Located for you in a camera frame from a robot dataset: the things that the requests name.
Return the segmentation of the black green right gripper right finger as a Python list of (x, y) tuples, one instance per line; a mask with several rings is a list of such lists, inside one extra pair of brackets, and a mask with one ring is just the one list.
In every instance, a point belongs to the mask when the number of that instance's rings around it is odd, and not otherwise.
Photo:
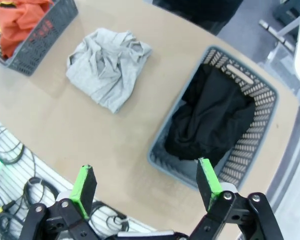
[(206, 215), (190, 234), (190, 240), (215, 240), (226, 224), (235, 224), (246, 240), (282, 240), (283, 235), (261, 192), (248, 197), (224, 189), (207, 158), (197, 161), (196, 182)]

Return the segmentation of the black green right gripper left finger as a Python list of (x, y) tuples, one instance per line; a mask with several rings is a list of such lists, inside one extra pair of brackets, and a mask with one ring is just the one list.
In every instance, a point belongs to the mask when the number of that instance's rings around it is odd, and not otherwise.
[(56, 240), (64, 231), (74, 240), (99, 240), (89, 224), (97, 187), (93, 167), (83, 165), (69, 197), (47, 207), (43, 203), (30, 206), (19, 238), (21, 240)]

